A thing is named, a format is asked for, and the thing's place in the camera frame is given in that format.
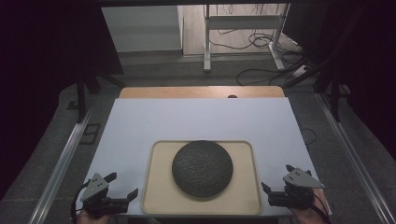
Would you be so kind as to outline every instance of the dark curtain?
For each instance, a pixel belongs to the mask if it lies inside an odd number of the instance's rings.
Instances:
[[[46,131],[59,93],[76,83],[76,73],[122,69],[99,6],[3,1],[0,36],[3,197]]]
[[[340,58],[348,102],[396,160],[395,1],[371,1]]]

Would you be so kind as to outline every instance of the metal rail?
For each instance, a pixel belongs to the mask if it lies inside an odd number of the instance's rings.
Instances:
[[[62,180],[64,179],[64,175],[67,171],[67,168],[70,164],[70,161],[73,158],[73,155],[78,146],[79,139],[81,138],[85,127],[87,126],[88,120],[92,114],[92,109],[95,103],[95,99],[90,104],[88,111],[83,118],[81,123],[77,123],[73,132],[70,134],[69,139],[67,140],[66,146],[64,147],[64,151],[61,154],[56,166],[52,172],[52,175],[49,178],[49,182],[47,186],[44,188],[43,193],[41,194],[40,199],[38,200],[37,205],[35,206],[35,210],[32,213],[32,216],[29,219],[28,223],[43,223],[47,217],[47,214],[50,210],[52,202],[58,192],[59,187],[61,186]]]
[[[332,116],[331,111],[329,110],[329,103],[324,96],[324,93],[317,93],[317,97],[319,103],[326,115],[326,118],[330,122],[332,129],[334,130],[335,135],[337,136],[339,142],[341,143],[346,157],[349,159],[352,168],[354,169],[356,175],[358,176],[361,185],[366,191],[371,203],[375,211],[377,212],[379,218],[382,223],[394,224],[396,223],[393,214],[389,210],[389,206],[384,196],[382,195],[379,187],[376,185],[374,180],[370,177],[366,168],[364,167],[361,158],[356,152],[353,144],[350,142],[347,137],[346,132],[344,131],[343,125],[340,122],[336,122],[335,118]]]

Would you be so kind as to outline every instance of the gray carpet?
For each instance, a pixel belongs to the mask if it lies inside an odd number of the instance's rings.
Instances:
[[[129,62],[127,58],[121,58],[121,61]],[[124,63],[125,75],[114,77],[125,82],[128,86],[134,87],[234,86],[238,85],[237,74],[244,69],[275,70],[273,61],[267,55],[251,57],[250,60],[246,56],[229,56],[227,60],[214,58],[211,73],[203,71],[203,62],[200,58],[176,58],[175,61],[178,63],[169,61],[172,60],[166,58],[166,60],[152,61],[148,57],[145,61],[139,61],[136,64]],[[264,80],[273,75],[273,73],[264,72],[247,73],[241,76],[240,81],[249,83]],[[289,75],[281,76],[274,79],[272,84],[282,85],[287,78]],[[75,191],[84,181],[100,136],[106,126],[111,107],[120,94],[120,89],[112,83],[101,78],[98,80],[102,86],[101,92],[97,95],[87,93],[89,102],[93,98],[96,99],[89,120],[89,128],[81,138],[45,223],[70,223],[70,203]],[[314,80],[314,77],[309,78],[295,87],[284,89],[284,91],[290,99],[318,177],[327,187],[325,193],[333,212],[331,221],[335,224],[380,223],[380,219],[352,170],[344,150],[319,107],[318,99],[311,88]],[[254,85],[268,85],[268,81]],[[29,220],[74,128],[78,116],[76,107],[73,106],[73,102],[76,100],[75,86],[71,86],[61,93],[58,109],[35,153],[0,202],[0,223],[26,223]],[[396,176],[391,173],[396,168],[395,160],[357,118],[344,100],[340,102],[340,118],[351,141],[356,144],[359,155],[370,175],[381,188],[394,213],[396,211]],[[126,223],[126,219],[119,218],[119,223]],[[279,223],[291,224],[292,222],[288,218],[281,218]]]

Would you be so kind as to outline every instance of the wall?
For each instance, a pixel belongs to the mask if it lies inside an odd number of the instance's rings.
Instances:
[[[181,49],[176,6],[103,7],[117,52]]]

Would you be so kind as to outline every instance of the white table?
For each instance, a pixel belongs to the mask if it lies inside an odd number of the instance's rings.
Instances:
[[[107,195],[124,198],[139,188],[124,215],[144,216],[141,201],[153,145],[160,140],[199,139],[249,142],[259,184],[263,181],[272,190],[285,186],[286,164],[311,170],[318,178],[286,97],[117,99],[86,178],[117,172]],[[259,216],[290,215],[287,208],[270,206],[264,192],[261,197]]]

